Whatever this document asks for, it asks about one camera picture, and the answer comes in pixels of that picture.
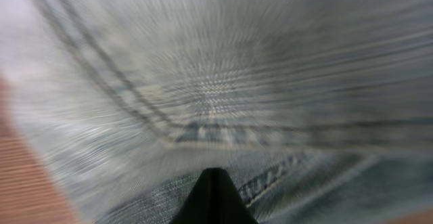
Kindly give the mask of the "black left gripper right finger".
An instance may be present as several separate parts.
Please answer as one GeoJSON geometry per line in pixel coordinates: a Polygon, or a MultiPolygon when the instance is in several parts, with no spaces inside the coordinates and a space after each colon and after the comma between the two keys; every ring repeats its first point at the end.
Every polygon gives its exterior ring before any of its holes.
{"type": "Polygon", "coordinates": [[[228,172],[213,170],[213,223],[258,224],[248,212],[228,172]]]}

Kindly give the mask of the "light blue denim shorts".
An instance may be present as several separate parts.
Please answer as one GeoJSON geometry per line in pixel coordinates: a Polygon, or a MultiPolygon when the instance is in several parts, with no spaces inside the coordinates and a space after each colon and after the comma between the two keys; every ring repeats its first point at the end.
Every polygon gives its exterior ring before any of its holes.
{"type": "Polygon", "coordinates": [[[432,207],[432,0],[1,0],[13,123],[82,221],[226,169],[260,223],[432,207]]]}

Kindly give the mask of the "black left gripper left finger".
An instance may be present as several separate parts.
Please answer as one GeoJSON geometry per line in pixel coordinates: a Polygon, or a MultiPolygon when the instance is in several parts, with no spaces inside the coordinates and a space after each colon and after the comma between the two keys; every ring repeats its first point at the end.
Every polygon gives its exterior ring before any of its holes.
{"type": "Polygon", "coordinates": [[[215,224],[217,170],[205,169],[170,224],[215,224]]]}

